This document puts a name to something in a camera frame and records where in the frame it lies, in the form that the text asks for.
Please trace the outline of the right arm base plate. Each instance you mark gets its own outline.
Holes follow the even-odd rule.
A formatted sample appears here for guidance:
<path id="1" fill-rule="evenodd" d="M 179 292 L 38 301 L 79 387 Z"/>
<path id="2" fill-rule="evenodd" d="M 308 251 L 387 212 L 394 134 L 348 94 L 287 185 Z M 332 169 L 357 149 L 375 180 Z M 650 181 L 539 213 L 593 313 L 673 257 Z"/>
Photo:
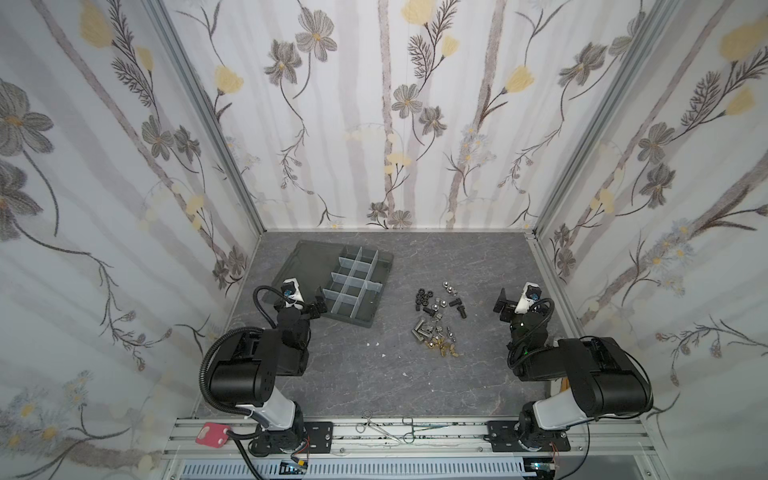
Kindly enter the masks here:
<path id="1" fill-rule="evenodd" d="M 554 453 L 569 452 L 571 445 L 565 431 L 542 430 L 537 425 L 523 428 L 518 421 L 488 421 L 484 439 L 492 451 Z"/>

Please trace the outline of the surgical scissors on rail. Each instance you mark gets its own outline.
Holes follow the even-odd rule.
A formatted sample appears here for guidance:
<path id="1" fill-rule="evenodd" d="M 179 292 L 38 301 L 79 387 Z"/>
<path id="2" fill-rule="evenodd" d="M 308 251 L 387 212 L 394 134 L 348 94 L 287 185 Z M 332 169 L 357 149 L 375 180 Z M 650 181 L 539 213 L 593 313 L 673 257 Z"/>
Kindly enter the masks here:
<path id="1" fill-rule="evenodd" d="M 418 439 L 427 438 L 448 427 L 449 424 L 445 423 L 417 422 L 413 417 L 402 417 L 397 422 L 367 417 L 355 425 L 355 431 L 359 435 L 376 434 L 379 438 L 392 440 L 396 444 L 411 445 Z"/>

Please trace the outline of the silver wing nuts cluster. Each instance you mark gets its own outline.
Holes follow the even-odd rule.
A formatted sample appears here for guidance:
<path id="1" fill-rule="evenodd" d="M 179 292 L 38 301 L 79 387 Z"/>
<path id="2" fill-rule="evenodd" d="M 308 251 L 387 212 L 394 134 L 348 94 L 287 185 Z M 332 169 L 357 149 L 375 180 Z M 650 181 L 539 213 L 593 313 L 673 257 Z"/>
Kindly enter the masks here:
<path id="1" fill-rule="evenodd" d="M 413 330 L 420 338 L 427 342 L 456 342 L 456 336 L 453 330 L 449 326 L 443 324 L 441 321 L 433 321 L 420 318 Z"/>

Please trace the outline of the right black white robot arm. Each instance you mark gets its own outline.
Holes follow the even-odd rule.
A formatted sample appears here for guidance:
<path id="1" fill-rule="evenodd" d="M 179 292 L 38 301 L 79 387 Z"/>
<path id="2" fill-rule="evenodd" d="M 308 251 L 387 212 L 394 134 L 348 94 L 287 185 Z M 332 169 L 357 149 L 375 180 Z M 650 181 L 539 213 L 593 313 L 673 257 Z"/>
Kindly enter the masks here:
<path id="1" fill-rule="evenodd" d="M 499 451 L 567 451 L 567 431 L 603 419 L 633 419 L 653 406 L 646 374 L 611 337 L 548 342 L 555 303 L 526 283 L 520 298 L 502 290 L 493 311 L 510 329 L 507 367 L 522 382 L 568 381 L 566 390 L 526 403 L 511 427 L 489 428 Z"/>

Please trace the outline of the aluminium front rail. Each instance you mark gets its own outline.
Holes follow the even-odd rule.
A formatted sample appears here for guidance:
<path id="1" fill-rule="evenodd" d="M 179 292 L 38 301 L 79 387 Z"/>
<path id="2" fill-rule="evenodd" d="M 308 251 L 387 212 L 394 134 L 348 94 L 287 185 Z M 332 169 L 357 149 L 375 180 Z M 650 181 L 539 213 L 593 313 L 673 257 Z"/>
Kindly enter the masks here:
<path id="1" fill-rule="evenodd" d="M 514 437 L 513 417 L 362 417 L 305 421 L 309 446 L 303 451 L 322 458 L 491 457 L 555 455 L 558 459 L 589 456 L 651 456 L 656 453 L 639 420 L 608 419 L 577 425 L 537 450 Z"/>

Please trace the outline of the brass screws cluster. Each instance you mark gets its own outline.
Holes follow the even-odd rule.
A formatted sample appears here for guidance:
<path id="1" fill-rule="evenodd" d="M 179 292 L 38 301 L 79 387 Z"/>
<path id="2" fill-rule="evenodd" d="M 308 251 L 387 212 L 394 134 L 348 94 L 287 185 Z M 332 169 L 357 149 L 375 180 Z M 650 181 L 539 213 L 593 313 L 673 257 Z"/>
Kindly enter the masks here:
<path id="1" fill-rule="evenodd" d="M 425 345 L 428 349 L 437 351 L 442 357 L 458 358 L 460 356 L 455 343 L 449 339 L 432 337 L 425 341 Z"/>

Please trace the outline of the green compartment organizer box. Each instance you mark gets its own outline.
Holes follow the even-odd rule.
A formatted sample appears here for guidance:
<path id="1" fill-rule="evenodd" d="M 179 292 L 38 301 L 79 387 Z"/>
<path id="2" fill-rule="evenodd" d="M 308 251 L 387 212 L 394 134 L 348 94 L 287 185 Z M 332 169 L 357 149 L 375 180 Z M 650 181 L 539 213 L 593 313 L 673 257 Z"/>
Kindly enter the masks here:
<path id="1" fill-rule="evenodd" d="M 374 247 L 301 240 L 272 286 L 293 279 L 306 302 L 322 291 L 326 318 L 369 328 L 393 264 L 392 253 Z"/>

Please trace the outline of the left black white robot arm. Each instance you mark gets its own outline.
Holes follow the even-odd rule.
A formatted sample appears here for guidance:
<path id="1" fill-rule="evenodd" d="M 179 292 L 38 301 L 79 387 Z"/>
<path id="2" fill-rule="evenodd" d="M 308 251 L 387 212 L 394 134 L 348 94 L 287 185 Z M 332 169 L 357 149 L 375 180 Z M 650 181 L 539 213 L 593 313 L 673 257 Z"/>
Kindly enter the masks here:
<path id="1" fill-rule="evenodd" d="M 302 451 L 309 447 L 303 412 L 275 383 L 279 377 L 305 373 L 311 322 L 328 312 L 325 295 L 318 288 L 306 300 L 298 283 L 286 280 L 278 288 L 258 286 L 252 297 L 268 326 L 234 328 L 214 341 L 203 356 L 199 389 L 214 409 L 257 423 L 251 434 L 226 432 L 238 445 L 251 443 L 245 455 Z"/>

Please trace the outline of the pink rectangular device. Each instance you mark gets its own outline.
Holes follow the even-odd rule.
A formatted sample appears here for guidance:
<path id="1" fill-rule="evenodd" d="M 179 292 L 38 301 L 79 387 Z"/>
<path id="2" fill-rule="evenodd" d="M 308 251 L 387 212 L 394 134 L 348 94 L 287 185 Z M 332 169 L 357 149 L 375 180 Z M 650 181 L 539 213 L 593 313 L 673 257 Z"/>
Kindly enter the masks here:
<path id="1" fill-rule="evenodd" d="M 230 440 L 229 425 L 206 422 L 195 437 L 195 443 L 208 448 L 220 449 Z"/>

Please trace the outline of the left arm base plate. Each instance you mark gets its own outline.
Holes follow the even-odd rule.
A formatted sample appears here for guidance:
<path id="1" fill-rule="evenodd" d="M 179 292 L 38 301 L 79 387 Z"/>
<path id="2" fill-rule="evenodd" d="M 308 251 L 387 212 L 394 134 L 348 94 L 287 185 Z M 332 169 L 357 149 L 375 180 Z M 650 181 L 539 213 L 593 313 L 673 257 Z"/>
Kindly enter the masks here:
<path id="1" fill-rule="evenodd" d="M 334 424 L 330 421 L 310 421 L 290 430 L 266 431 L 251 440 L 247 450 L 255 457 L 307 452 L 329 454 L 333 430 Z"/>

